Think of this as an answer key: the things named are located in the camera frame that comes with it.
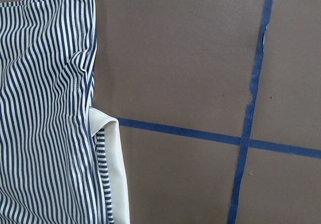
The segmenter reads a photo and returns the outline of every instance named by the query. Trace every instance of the blue painter's tape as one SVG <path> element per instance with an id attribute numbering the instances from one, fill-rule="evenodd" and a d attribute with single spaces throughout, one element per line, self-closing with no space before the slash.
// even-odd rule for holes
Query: blue painter's tape
<path id="1" fill-rule="evenodd" d="M 235 136 L 221 135 L 221 134 L 215 134 L 215 133 L 204 132 L 199 130 L 191 130 L 191 129 L 179 128 L 179 127 L 168 126 L 168 125 L 160 125 L 160 124 L 154 124 L 154 123 L 137 121 L 137 120 L 123 119 L 118 117 L 115 117 L 115 118 L 118 119 L 119 124 L 121 126 L 132 127 L 136 129 L 142 129 L 142 130 L 151 130 L 151 131 L 167 133 L 172 135 L 186 136 L 186 137 L 202 139 L 202 140 L 216 141 L 216 142 L 226 143 L 231 145 L 239 145 L 240 139 L 241 139 L 240 137 L 235 137 Z"/>
<path id="2" fill-rule="evenodd" d="M 253 115 L 254 115 L 254 109 L 255 109 L 255 103 L 256 103 L 256 97 L 257 97 L 257 91 L 258 91 L 259 79 L 260 79 L 261 67 L 262 67 L 262 61 L 263 61 L 263 40 L 264 40 L 266 27 L 270 21 L 271 9 L 272 9 L 272 0 L 264 0 L 263 13 L 261 18 L 259 35 L 257 38 L 252 77 L 251 77 L 251 83 L 250 83 L 250 92 L 252 95 L 252 101 L 246 106 L 246 112 L 245 112 L 244 123 L 243 123 L 243 133 L 240 141 L 240 151 L 239 151 L 236 170 L 235 170 L 227 224 L 235 224 L 235 221 L 236 221 L 241 181 L 244 173 L 246 155 L 247 155 L 248 146 L 250 142 L 250 136 L 251 136 L 251 130 L 252 130 L 252 124 L 253 124 Z"/>
<path id="3" fill-rule="evenodd" d="M 250 140 L 249 147 L 321 159 L 321 150 L 315 150 L 299 146 L 284 145 L 261 140 Z"/>

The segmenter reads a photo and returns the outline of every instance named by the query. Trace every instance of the blue and white striped cloth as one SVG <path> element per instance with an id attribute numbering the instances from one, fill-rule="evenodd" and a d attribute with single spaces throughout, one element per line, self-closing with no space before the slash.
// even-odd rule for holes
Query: blue and white striped cloth
<path id="1" fill-rule="evenodd" d="M 129 223 L 95 54 L 94 0 L 0 3 L 0 223 Z"/>

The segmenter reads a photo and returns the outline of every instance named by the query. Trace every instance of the garment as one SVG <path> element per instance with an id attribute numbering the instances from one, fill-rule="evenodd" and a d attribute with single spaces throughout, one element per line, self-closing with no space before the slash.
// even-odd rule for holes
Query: garment
<path id="1" fill-rule="evenodd" d="M 118 122 L 91 108 L 95 21 L 94 0 L 0 3 L 0 223 L 129 223 Z"/>

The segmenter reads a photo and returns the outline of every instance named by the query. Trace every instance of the blue tape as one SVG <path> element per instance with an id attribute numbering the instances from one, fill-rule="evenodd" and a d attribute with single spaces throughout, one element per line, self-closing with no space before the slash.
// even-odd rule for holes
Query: blue tape
<path id="1" fill-rule="evenodd" d="M 272 9 L 272 0 L 264 0 L 263 13 L 261 18 L 261 24 L 259 29 L 259 35 L 257 38 L 256 51 L 254 57 L 253 71 L 250 83 L 250 92 L 252 95 L 252 101 L 246 106 L 246 112 L 243 123 L 243 133 L 240 141 L 240 151 L 237 159 L 237 165 L 234 176 L 234 183 L 232 189 L 232 196 L 230 202 L 229 215 L 227 219 L 227 224 L 235 224 L 236 214 L 239 204 L 239 195 L 241 181 L 244 173 L 246 156 L 248 151 L 248 146 L 250 142 L 252 124 L 253 124 L 253 115 L 259 85 L 259 79 L 261 74 L 261 67 L 263 61 L 263 40 L 266 27 L 270 21 Z"/>
<path id="2" fill-rule="evenodd" d="M 202 139 L 202 140 L 216 141 L 216 142 L 226 143 L 231 145 L 239 145 L 240 139 L 241 139 L 240 137 L 234 137 L 229 135 L 221 135 L 221 134 L 215 134 L 215 133 L 210 133 L 205 131 L 191 130 L 191 129 L 179 128 L 179 127 L 168 126 L 168 125 L 160 125 L 160 124 L 154 124 L 154 123 L 137 121 L 137 120 L 123 119 L 118 117 L 115 117 L 115 118 L 118 119 L 120 125 L 126 126 L 126 127 L 156 131 L 156 132 L 167 133 L 172 135 L 180 135 L 180 136 L 191 137 L 191 138 Z"/>
<path id="3" fill-rule="evenodd" d="M 260 149 L 260 150 L 269 150 L 269 151 L 275 151 L 280 153 L 321 159 L 321 150 L 315 150 L 310 148 L 284 145 L 284 144 L 278 144 L 278 143 L 261 141 L 261 140 L 250 140 L 249 147 Z"/>

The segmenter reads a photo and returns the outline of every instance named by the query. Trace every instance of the blue line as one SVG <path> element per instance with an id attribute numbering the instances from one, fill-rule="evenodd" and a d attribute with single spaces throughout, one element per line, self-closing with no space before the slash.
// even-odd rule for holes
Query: blue line
<path id="1" fill-rule="evenodd" d="M 129 119 L 123 119 L 116 117 L 119 121 L 119 124 L 126 127 L 132 127 L 136 129 L 142 129 L 142 130 L 151 130 L 156 132 L 162 132 L 172 135 L 180 135 L 180 136 L 186 136 L 186 137 L 192 137 L 196 139 L 202 139 L 202 140 L 210 140 L 210 141 L 216 141 L 220 143 L 226 143 L 231 145 L 239 145 L 240 143 L 240 137 L 234 137 L 229 135 L 221 135 L 221 134 L 215 134 L 205 131 L 199 131 L 199 130 L 191 130 L 191 129 L 185 129 L 185 128 L 179 128 L 174 126 L 168 126 L 168 125 L 160 125 L 160 124 L 154 124 L 149 122 L 143 122 L 143 121 L 137 121 L 137 120 L 129 120 Z"/>
<path id="2" fill-rule="evenodd" d="M 243 124 L 243 133 L 242 133 L 242 138 L 240 142 L 240 151 L 239 151 L 239 156 L 237 159 L 237 165 L 235 170 L 227 224 L 235 224 L 235 221 L 236 221 L 236 214 L 237 214 L 237 209 L 239 205 L 241 181 L 242 181 L 242 177 L 245 169 L 246 156 L 247 156 L 248 146 L 250 142 L 250 136 L 251 136 L 251 130 L 252 130 L 252 124 L 253 124 L 253 115 L 254 115 L 254 109 L 255 109 L 255 103 L 256 103 L 256 97 L 258 92 L 259 79 L 260 79 L 261 67 L 262 67 L 262 61 L 263 61 L 263 55 L 264 55 L 263 40 L 264 40 L 266 27 L 270 21 L 271 9 L 272 9 L 272 0 L 264 0 L 263 13 L 261 18 L 259 35 L 257 38 L 252 78 L 250 83 L 250 92 L 252 95 L 252 101 L 246 106 L 246 112 L 245 112 L 244 124 Z"/>
<path id="3" fill-rule="evenodd" d="M 260 150 L 269 150 L 275 152 L 281 152 L 286 154 L 300 155 L 305 157 L 312 157 L 321 159 L 321 150 L 315 150 L 310 148 L 284 145 L 278 143 L 272 143 L 261 140 L 250 140 L 250 148 L 260 149 Z"/>

